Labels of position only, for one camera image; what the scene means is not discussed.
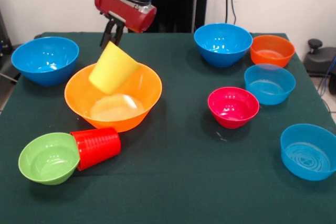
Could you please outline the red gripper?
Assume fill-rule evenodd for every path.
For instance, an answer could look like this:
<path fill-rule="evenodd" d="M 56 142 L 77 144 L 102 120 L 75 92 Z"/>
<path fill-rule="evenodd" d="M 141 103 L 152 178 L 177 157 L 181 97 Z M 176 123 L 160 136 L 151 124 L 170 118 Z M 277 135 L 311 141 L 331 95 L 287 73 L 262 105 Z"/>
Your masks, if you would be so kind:
<path fill-rule="evenodd" d="M 124 21 L 125 27 L 136 33 L 146 31 L 154 21 L 157 9 L 152 4 L 140 5 L 128 0 L 94 0 L 96 8 L 104 15 L 112 15 Z M 113 21 L 107 22 L 100 42 L 101 49 L 105 49 L 110 41 L 119 45 L 123 35 L 124 25 L 116 25 L 116 31 L 111 37 Z"/>

